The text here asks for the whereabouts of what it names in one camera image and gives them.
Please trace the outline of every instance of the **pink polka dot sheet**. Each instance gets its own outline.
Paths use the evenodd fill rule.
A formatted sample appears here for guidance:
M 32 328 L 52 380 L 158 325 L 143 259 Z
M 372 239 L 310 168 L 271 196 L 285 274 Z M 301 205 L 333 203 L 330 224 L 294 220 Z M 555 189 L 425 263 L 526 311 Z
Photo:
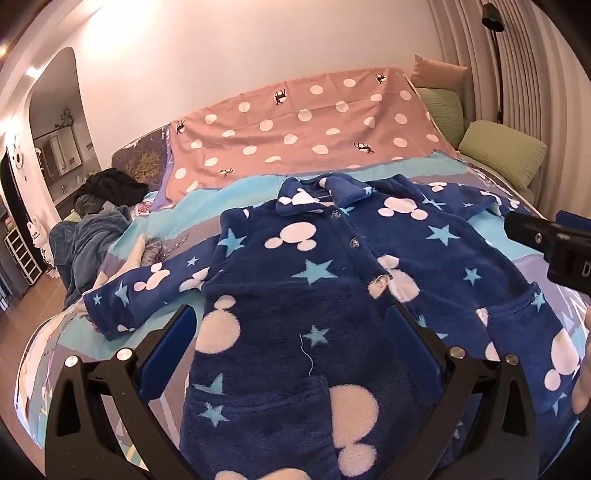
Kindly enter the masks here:
M 326 73 L 229 98 L 170 124 L 166 196 L 265 174 L 307 174 L 459 154 L 397 68 Z

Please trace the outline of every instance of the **metal bolt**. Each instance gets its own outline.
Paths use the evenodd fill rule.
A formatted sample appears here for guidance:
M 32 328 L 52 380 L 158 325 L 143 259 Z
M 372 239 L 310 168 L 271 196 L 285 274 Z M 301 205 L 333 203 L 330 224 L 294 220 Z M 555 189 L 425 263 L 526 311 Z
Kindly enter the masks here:
M 66 361 L 64 362 L 64 364 L 67 367 L 73 367 L 77 363 L 78 363 L 78 357 L 76 355 L 69 356 L 68 358 L 66 358 Z
M 505 355 L 505 362 L 507 362 L 509 365 L 516 366 L 519 363 L 519 359 L 517 358 L 517 355 L 508 353 Z
M 121 350 L 119 350 L 117 352 L 117 358 L 119 360 L 121 360 L 122 362 L 125 362 L 126 360 L 129 360 L 131 358 L 132 354 L 133 354 L 133 352 L 131 351 L 131 349 L 122 348 Z
M 453 346 L 449 349 L 449 354 L 453 358 L 457 358 L 458 360 L 461 360 L 462 358 L 464 358 L 466 356 L 466 351 L 461 346 Z

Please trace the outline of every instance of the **pajama collar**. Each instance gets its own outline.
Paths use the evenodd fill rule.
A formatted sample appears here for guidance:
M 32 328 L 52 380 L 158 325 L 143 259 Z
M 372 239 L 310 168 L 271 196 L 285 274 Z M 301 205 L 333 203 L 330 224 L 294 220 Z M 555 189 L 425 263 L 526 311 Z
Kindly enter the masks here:
M 327 205 L 346 208 L 369 197 L 373 188 L 344 173 L 329 173 L 310 180 L 288 178 L 279 190 L 276 209 L 281 216 L 323 212 Z

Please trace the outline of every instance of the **pajama pocket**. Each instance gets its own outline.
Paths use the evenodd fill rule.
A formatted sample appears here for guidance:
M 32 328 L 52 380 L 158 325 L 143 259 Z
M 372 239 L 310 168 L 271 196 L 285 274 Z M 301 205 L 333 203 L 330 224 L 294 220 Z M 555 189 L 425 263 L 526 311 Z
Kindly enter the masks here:
M 552 408 L 573 379 L 579 354 L 537 283 L 515 300 L 479 309 L 493 347 L 504 358 L 513 353 L 524 369 L 534 410 Z
M 262 394 L 221 392 L 194 385 L 184 405 L 180 450 L 204 479 L 341 479 L 324 377 Z

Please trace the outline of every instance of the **bed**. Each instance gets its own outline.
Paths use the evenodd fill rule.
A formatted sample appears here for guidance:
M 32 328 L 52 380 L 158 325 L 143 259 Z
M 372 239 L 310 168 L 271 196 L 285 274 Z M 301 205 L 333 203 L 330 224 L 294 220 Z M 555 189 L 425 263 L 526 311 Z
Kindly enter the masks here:
M 301 104 L 304 96 L 311 99 L 307 105 Z M 271 117 L 275 106 L 285 108 Z M 293 113 L 292 118 L 285 118 L 289 116 L 286 111 Z M 311 129 L 313 122 L 309 122 L 317 117 L 320 126 Z M 269 131 L 274 135 L 271 140 L 266 137 Z M 475 166 L 473 159 L 462 157 L 452 147 L 398 69 L 338 72 L 271 85 L 173 121 L 168 130 L 159 130 L 158 135 L 168 138 L 166 149 L 160 149 L 160 160 L 154 162 L 164 178 L 163 186 L 154 203 L 140 212 L 110 248 L 101 267 L 108 277 L 119 270 L 142 234 L 163 239 L 164 253 L 171 258 L 220 233 L 219 215 L 224 210 L 276 198 L 288 176 L 312 178 L 327 170 L 348 173 L 361 181 L 403 174 L 414 182 L 428 184 L 433 192 L 460 183 L 497 196 L 499 201 L 508 199 L 515 208 L 525 206 L 533 215 L 539 215 L 500 175 Z M 139 139 L 123 150 L 129 154 L 142 144 Z M 253 151 L 253 144 L 262 147 Z M 288 148 L 294 144 L 298 150 Z M 255 157 L 262 161 L 251 161 Z M 529 282 L 540 285 L 582 358 L 587 330 L 583 323 L 586 306 L 580 294 L 549 282 L 543 256 L 509 241 L 502 218 L 483 212 L 470 223 Z M 198 290 L 187 290 L 136 331 L 112 341 L 107 341 L 73 308 L 44 322 L 23 353 L 14 399 L 17 415 L 36 444 L 44 445 L 53 385 L 68 356 L 92 361 L 110 358 L 124 346 L 133 348 L 149 331 L 166 324 L 183 303 L 191 305 L 201 320 L 202 296 Z M 150 404 L 177 446 L 196 337 L 165 393 Z M 555 415 L 568 415 L 570 401 L 565 398 L 553 406 Z M 106 408 L 124 454 L 131 462 L 145 467 L 114 404 L 106 401 Z M 573 426 L 574 419 L 561 432 L 559 441 L 567 438 Z

